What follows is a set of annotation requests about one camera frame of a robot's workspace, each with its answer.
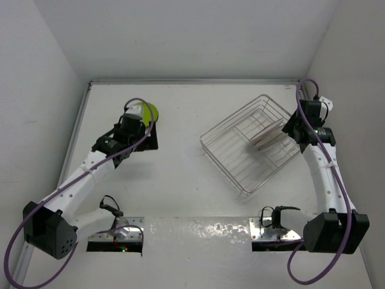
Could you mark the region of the white plate with red rim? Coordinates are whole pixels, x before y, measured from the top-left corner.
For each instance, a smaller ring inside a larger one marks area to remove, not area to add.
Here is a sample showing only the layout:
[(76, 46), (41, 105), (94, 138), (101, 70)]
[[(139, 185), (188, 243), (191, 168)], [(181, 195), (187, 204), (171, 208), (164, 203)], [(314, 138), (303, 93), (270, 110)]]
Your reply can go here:
[(286, 134), (282, 131), (284, 125), (284, 118), (269, 124), (263, 130), (261, 130), (261, 132), (258, 132), (251, 138), (251, 145), (258, 151), (264, 151), (265, 149), (268, 149), (270, 146), (276, 144), (286, 137)]

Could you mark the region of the lime green plate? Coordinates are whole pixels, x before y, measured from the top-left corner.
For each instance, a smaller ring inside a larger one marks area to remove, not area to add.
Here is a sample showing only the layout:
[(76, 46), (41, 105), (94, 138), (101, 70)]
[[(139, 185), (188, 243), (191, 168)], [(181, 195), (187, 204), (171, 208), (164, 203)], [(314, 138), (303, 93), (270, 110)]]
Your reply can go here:
[(136, 102), (134, 104), (141, 104), (143, 106), (144, 111), (143, 111), (143, 120), (142, 121), (145, 124), (146, 128), (150, 127), (151, 121), (154, 121), (155, 123), (158, 121), (159, 112), (153, 104), (148, 103), (148, 105), (146, 105), (144, 102)]

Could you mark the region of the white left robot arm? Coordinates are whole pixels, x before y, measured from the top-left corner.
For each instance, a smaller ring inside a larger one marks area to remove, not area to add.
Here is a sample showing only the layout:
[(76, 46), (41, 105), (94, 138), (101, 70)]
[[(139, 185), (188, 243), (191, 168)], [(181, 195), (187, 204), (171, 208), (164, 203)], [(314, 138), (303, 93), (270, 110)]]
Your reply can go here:
[(123, 212), (107, 204), (87, 214), (76, 210), (101, 180), (133, 152), (158, 149), (156, 123), (146, 127), (142, 118), (121, 116), (110, 131), (99, 137), (83, 163), (55, 192), (39, 204), (23, 209), (23, 237), (30, 245), (62, 259), (77, 242), (97, 233), (112, 232)]

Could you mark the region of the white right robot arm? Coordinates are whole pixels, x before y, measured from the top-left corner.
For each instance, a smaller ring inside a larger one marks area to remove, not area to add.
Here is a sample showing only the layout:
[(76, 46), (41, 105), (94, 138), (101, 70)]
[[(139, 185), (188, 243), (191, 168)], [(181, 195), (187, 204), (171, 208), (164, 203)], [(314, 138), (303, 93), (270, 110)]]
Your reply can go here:
[(260, 219), (263, 226), (275, 230), (293, 230), (313, 253), (353, 254), (369, 229), (369, 218), (357, 212), (347, 194), (336, 160), (333, 131), (324, 127), (329, 107), (318, 100), (301, 100), (301, 108), (290, 117), (282, 131), (293, 138), (309, 167), (313, 180), (317, 215), (311, 217), (297, 207), (277, 206), (271, 221)]

